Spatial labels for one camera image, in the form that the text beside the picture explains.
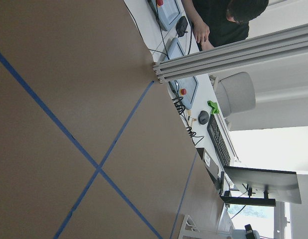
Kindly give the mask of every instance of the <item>blue line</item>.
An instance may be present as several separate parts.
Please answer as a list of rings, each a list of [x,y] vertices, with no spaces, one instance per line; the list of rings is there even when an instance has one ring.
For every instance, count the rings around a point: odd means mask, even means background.
[[[155,228],[146,220],[146,218],[140,213],[140,211],[134,206],[134,204],[125,196],[125,194],[119,189],[119,187],[110,179],[110,177],[100,169],[100,174],[105,178],[106,181],[114,188],[114,190],[122,197],[122,199],[133,209],[133,211],[141,218],[141,220],[151,229],[151,231],[159,239],[163,239],[162,236],[155,230]]]
[[[64,219],[63,223],[61,224],[59,230],[56,232],[54,239],[59,238],[60,234],[63,232],[63,230],[65,229],[65,227],[67,226],[68,222],[70,221],[73,213],[75,212],[75,210],[78,208],[78,206],[80,205],[82,199],[84,198],[84,196],[86,195],[86,193],[88,192],[90,186],[92,185],[92,183],[94,182],[94,179],[96,178],[96,176],[98,175],[99,171],[98,169],[95,170],[94,174],[92,175],[92,177],[90,178],[88,184],[85,186],[83,192],[80,194],[79,198],[77,199],[77,201],[75,202],[75,204],[73,205],[73,207],[71,208],[70,212],[68,213],[68,215],[66,216],[66,218]]]
[[[132,109],[131,113],[129,114],[128,118],[126,119],[126,121],[124,122],[123,126],[121,127],[120,131],[118,132],[117,136],[115,137],[115,139],[113,140],[111,146],[109,147],[108,151],[106,152],[106,154],[104,155],[101,163],[100,163],[100,167],[102,168],[105,161],[108,159],[109,155],[111,154],[115,144],[117,143],[117,141],[119,140],[119,138],[121,137],[123,131],[125,130],[126,126],[128,125],[129,121],[131,120],[132,116],[134,115],[135,111],[137,110],[137,108],[139,107],[141,101],[143,100],[145,94],[149,91],[150,87],[154,84],[154,81],[151,81],[149,83],[149,85],[146,87],[146,89],[144,90],[143,94],[141,95],[141,97],[139,98],[139,100],[137,101],[136,105],[134,106],[134,108]]]
[[[193,166],[194,166],[194,162],[195,162],[196,157],[197,157],[197,152],[195,153],[194,160],[193,160],[193,162],[192,162],[192,166],[191,166],[190,171],[189,171],[189,174],[188,174],[188,178],[187,178],[187,181],[186,181],[186,185],[185,185],[185,188],[184,188],[184,192],[183,192],[182,198],[181,198],[181,200],[180,200],[180,204],[179,204],[179,206],[178,206],[177,214],[176,214],[176,217],[175,217],[175,221],[174,221],[173,228],[172,228],[172,232],[170,233],[169,239],[172,238],[173,233],[174,233],[174,229],[175,229],[175,226],[176,226],[176,221],[177,221],[177,218],[178,218],[178,214],[179,214],[180,208],[181,208],[182,203],[183,203],[183,199],[184,199],[185,192],[186,192],[186,189],[187,189],[187,186],[188,186],[189,178],[190,178],[190,176],[191,176],[191,174],[192,174],[192,170],[193,170]]]
[[[81,146],[81,144],[72,136],[68,129],[55,116],[55,114],[48,108],[48,106],[40,99],[40,97],[31,89],[25,80],[18,74],[18,72],[10,65],[10,63],[0,53],[0,62],[12,74],[12,76],[19,82],[19,84],[29,93],[29,95],[37,102],[43,111],[52,119],[52,121],[60,128],[60,130],[68,137],[68,139],[77,147],[77,149],[90,161],[90,163],[97,168],[98,163],[89,155],[89,153]]]

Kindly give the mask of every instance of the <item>dark hair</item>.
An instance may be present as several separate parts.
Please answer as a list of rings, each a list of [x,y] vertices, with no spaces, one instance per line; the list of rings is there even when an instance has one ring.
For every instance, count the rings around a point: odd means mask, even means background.
[[[267,5],[268,0],[231,0],[227,13],[238,23],[247,23],[258,17]]]

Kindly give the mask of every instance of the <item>computer mouse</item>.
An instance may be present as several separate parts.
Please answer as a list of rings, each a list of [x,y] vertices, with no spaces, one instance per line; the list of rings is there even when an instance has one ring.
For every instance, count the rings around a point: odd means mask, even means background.
[[[209,121],[209,114],[206,111],[201,111],[198,116],[200,124],[206,124]]]

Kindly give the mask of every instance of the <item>keyboard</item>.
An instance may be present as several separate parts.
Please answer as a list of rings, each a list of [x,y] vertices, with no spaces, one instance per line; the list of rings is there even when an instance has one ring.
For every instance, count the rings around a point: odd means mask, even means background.
[[[209,118],[207,131],[213,141],[220,162],[223,166],[229,166],[230,156],[214,115]]]

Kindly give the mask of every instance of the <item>white table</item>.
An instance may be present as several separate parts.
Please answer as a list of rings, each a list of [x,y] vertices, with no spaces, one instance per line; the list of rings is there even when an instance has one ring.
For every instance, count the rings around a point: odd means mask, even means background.
[[[177,0],[179,7],[181,9],[182,15],[185,15],[184,8],[182,6],[182,3],[180,0]],[[130,9],[131,13],[133,14],[137,25],[140,29],[140,32],[142,34],[142,37],[144,39],[144,42],[146,46],[149,49],[158,50],[165,52],[164,44],[162,41],[159,25],[155,19],[155,15],[153,10],[151,9],[150,5],[147,1],[135,1],[135,0],[125,0],[126,5]],[[188,33],[185,34],[185,36],[178,38],[180,44],[182,45],[182,48],[184,52],[187,54],[189,49],[189,42],[190,42],[190,25],[187,26]],[[172,29],[169,32],[162,31],[164,42],[166,47],[168,48],[170,46],[171,41],[177,37],[177,32],[175,30],[175,27],[172,27]],[[194,37],[192,36],[192,43],[191,43],[191,50],[190,53],[198,52],[197,44],[194,40]],[[157,52],[152,51],[153,60],[155,62],[163,61],[165,58],[165,55]],[[207,105],[207,101],[213,101],[217,102],[216,95],[214,93],[214,90],[212,88],[212,85],[209,81],[208,74],[203,74],[196,76],[199,86],[196,92],[196,96],[193,102],[193,106],[191,109],[191,116],[193,118],[197,118],[199,113],[201,111],[207,111],[211,112],[212,108]],[[171,92],[170,88],[167,86],[167,89],[171,95],[172,98],[174,98],[173,93]],[[221,165],[219,160],[217,159],[217,155],[215,152],[214,145],[211,141],[211,138],[207,132],[207,124],[200,125],[197,121],[194,121],[192,124],[192,129],[194,132],[197,133],[196,136],[204,136],[204,139],[201,140],[196,147],[201,148],[204,147],[212,159],[216,162],[216,164],[219,166],[221,171]],[[194,142],[199,141],[199,138],[193,138]],[[229,142],[224,139],[228,152],[231,157],[231,165],[234,165],[235,163],[235,156],[233,151],[231,150]]]

